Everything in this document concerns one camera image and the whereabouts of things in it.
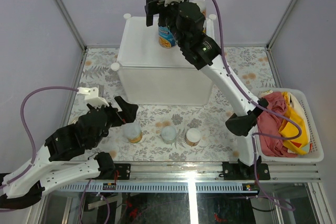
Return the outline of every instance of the pink towel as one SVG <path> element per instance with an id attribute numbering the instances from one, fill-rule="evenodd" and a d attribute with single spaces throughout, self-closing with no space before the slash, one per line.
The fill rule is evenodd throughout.
<path id="1" fill-rule="evenodd" d="M 281 115 L 284 115 L 287 111 L 287 106 L 284 97 L 281 92 L 273 92 L 264 96 L 268 101 L 267 108 Z M 258 129 L 259 132 L 271 134 L 274 136 L 281 136 L 279 128 L 282 123 L 282 119 L 275 115 L 263 112 L 258 117 Z M 282 140 L 274 139 L 267 136 L 259 136 L 261 150 L 266 156 L 270 157 L 296 157 L 297 154 L 288 153 L 287 148 L 284 147 Z"/>

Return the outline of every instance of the label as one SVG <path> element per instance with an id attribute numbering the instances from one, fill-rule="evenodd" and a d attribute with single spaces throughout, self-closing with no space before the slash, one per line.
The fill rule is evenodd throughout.
<path id="1" fill-rule="evenodd" d="M 159 44 L 164 48 L 176 46 L 174 36 L 167 27 L 159 26 Z"/>

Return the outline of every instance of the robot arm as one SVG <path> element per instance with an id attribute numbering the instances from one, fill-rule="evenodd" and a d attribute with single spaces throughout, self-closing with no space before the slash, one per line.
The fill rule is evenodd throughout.
<path id="1" fill-rule="evenodd" d="M 151 26 L 153 15 L 159 14 L 159 25 L 168 27 L 185 59 L 208 76 L 230 102 L 234 114 L 227 120 L 226 126 L 237 136 L 239 160 L 251 166 L 254 162 L 251 134 L 257 130 L 257 117 L 262 110 L 242 95 L 229 75 L 250 95 L 252 101 L 267 107 L 266 99 L 258 99 L 234 71 L 226 71 L 220 47 L 203 33 L 205 17 L 195 3 L 190 3 L 189 0 L 146 0 L 145 11 L 146 25 Z"/>
<path id="2" fill-rule="evenodd" d="M 55 171 L 85 150 L 97 147 L 102 138 L 108 136 L 109 128 L 132 123 L 136 117 L 138 106 L 126 103 L 121 97 L 114 98 L 122 109 L 118 111 L 98 96 L 98 88 L 79 88 L 79 93 L 87 94 L 85 100 L 89 102 L 89 112 L 80 116 L 76 123 L 58 129 L 46 139 L 34 164 L 22 178 L 11 182 L 30 165 L 30 161 L 13 173 L 1 174 L 0 182 L 6 186 L 3 188 L 4 194 L 0 196 L 0 208 L 26 208 L 38 202 L 43 195 L 66 184 L 113 175 L 113 160 L 110 154 L 104 152 L 83 164 Z"/>

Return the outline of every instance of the floral tablecloth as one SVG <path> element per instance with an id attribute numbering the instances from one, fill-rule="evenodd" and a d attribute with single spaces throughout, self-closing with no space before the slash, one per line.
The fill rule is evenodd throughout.
<path id="1" fill-rule="evenodd" d="M 225 49 L 226 58 L 251 89 L 274 87 L 275 82 L 263 47 L 233 47 Z M 116 49 L 89 49 L 80 79 L 80 87 L 104 89 L 104 98 L 116 105 L 113 97 L 126 94 L 116 72 L 110 66 L 116 61 Z M 72 107 L 69 123 L 87 113 L 84 97 L 77 95 Z M 232 107 L 216 86 L 213 87 L 209 103 L 205 106 L 140 105 L 137 121 L 141 124 L 143 138 L 132 144 L 124 136 L 120 127 L 111 128 L 97 148 L 86 151 L 75 160 L 86 160 L 97 152 L 109 152 L 115 161 L 234 161 L 239 152 L 235 136 L 225 126 L 232 115 Z M 165 144 L 161 129 L 175 126 L 177 138 L 174 144 Z M 191 147 L 185 141 L 186 131 L 198 128 L 202 139 Z"/>

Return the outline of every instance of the white basket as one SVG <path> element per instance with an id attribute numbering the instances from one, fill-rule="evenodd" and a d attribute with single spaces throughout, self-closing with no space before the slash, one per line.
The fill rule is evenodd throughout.
<path id="1" fill-rule="evenodd" d="M 306 96 L 299 90 L 296 89 L 278 89 L 278 88 L 255 88 L 252 90 L 252 93 L 258 96 L 261 92 L 265 92 L 267 90 L 272 90 L 273 92 L 290 92 L 292 93 L 300 102 L 303 107 L 310 132 L 310 143 L 312 143 L 312 149 L 310 153 L 306 155 L 298 155 L 297 157 L 269 157 L 261 152 L 260 140 L 256 137 L 258 151 L 261 157 L 266 161 L 276 161 L 276 162 L 286 162 L 286 163 L 317 163 L 323 160 L 324 153 L 321 145 L 321 141 L 319 138 L 319 134 L 317 133 L 317 129 L 314 123 L 313 116 L 311 114 L 309 104 Z"/>

